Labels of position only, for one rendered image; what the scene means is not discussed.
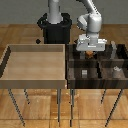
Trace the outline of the small grey can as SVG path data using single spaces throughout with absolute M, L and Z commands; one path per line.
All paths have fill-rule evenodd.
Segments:
M 114 73 L 120 73 L 120 71 L 121 71 L 121 68 L 119 68 L 118 66 L 115 66 L 115 67 L 113 68 L 113 72 L 114 72 Z

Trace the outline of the brown loaf of bread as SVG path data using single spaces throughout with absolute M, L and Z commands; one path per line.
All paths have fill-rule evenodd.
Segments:
M 92 57 L 93 56 L 93 51 L 86 51 L 86 54 L 88 57 Z

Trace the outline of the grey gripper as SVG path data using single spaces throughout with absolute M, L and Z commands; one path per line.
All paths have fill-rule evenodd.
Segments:
M 77 51 L 104 51 L 106 39 L 90 38 L 85 34 L 79 36 L 77 40 Z

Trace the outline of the thin metal table leg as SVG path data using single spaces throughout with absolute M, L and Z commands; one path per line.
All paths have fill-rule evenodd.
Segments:
M 61 89 L 57 89 L 58 122 L 60 122 Z
M 74 89 L 70 89 L 70 105 L 71 105 L 71 118 L 70 118 L 70 127 L 72 127 L 72 119 L 73 119 L 73 107 L 74 107 Z
M 13 105 L 14 105 L 14 107 L 15 107 L 15 109 L 16 109 L 16 112 L 17 112 L 17 114 L 18 114 L 18 116 L 19 116 L 19 119 L 20 119 L 20 121 L 22 122 L 22 125 L 25 127 L 24 119 L 23 119 L 22 114 L 21 114 L 21 112 L 20 112 L 20 110 L 19 110 L 19 107 L 18 107 L 18 105 L 17 105 L 17 102 L 16 102 L 16 100 L 15 100 L 15 97 L 14 97 L 14 95 L 13 95 L 12 90 L 11 90 L 11 89 L 8 89 L 8 93 L 9 93 L 9 95 L 10 95 L 10 97 L 11 97 L 11 100 L 12 100 Z
M 103 103 L 104 101 L 104 98 L 105 98 L 105 95 L 106 95 L 106 92 L 107 92 L 108 89 L 105 89 L 103 94 L 102 94 L 102 98 L 101 98 L 101 104 Z
M 29 100 L 29 97 L 28 97 L 27 89 L 23 89 L 23 91 L 24 91 L 27 103 L 30 104 L 30 100 Z
M 115 111 L 115 109 L 116 109 L 116 107 L 117 107 L 117 104 L 118 104 L 118 102 L 119 102 L 119 100 L 120 100 L 120 98 L 121 98 L 121 96 L 122 96 L 122 94 L 123 94 L 123 90 L 124 90 L 124 89 L 121 89 L 121 90 L 120 90 L 120 92 L 119 92 L 119 94 L 118 94 L 118 96 L 117 96 L 117 99 L 115 100 L 115 103 L 113 104 L 113 107 L 112 107 L 112 109 L 111 109 L 111 111 L 110 111 L 110 113 L 109 113 L 109 116 L 108 116 L 107 120 L 106 120 L 105 127 L 108 126 L 108 124 L 109 124 L 109 122 L 110 122 L 110 120 L 111 120 L 111 117 L 112 117 L 112 115 L 113 115 L 113 113 L 114 113 L 114 111 Z

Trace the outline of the tall grey carton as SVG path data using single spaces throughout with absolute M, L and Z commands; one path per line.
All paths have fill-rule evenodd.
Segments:
M 116 44 L 114 41 L 111 41 L 111 45 L 112 45 L 112 54 L 111 54 L 111 59 L 114 59 L 115 58 L 115 55 L 116 55 L 116 50 L 117 50 L 117 47 L 116 47 Z

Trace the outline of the small grey box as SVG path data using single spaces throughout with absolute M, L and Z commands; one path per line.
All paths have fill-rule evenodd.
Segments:
M 87 70 L 82 70 L 82 78 L 87 78 Z

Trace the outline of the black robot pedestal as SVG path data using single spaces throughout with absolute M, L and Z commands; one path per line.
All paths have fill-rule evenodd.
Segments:
M 70 42 L 70 29 L 72 20 L 68 13 L 62 13 L 63 20 L 57 24 L 51 24 L 47 21 L 47 14 L 44 14 L 37 25 L 43 31 L 45 44 L 68 44 Z

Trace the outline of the light wooden bin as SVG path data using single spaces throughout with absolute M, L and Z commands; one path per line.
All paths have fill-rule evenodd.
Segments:
M 65 46 L 9 44 L 0 58 L 0 89 L 64 89 Z

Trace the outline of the dark wooden compartment bin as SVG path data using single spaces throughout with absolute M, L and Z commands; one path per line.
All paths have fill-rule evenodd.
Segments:
M 128 50 L 124 44 L 116 45 L 116 55 L 111 59 L 112 45 L 96 52 L 91 58 L 76 50 L 76 45 L 66 46 L 66 79 L 68 89 L 128 89 Z M 121 68 L 114 73 L 113 68 Z M 82 78 L 87 70 L 87 78 Z

